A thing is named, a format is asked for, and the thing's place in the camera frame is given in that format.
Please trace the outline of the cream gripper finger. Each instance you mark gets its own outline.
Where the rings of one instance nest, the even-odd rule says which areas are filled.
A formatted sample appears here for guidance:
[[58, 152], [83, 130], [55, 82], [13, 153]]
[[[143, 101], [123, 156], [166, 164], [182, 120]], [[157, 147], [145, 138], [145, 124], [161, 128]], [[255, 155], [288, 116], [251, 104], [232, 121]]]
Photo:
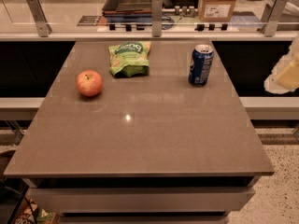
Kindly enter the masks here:
[[299, 88], [299, 54], [290, 59], [282, 57], [264, 81], [264, 89], [273, 94], [284, 94]]

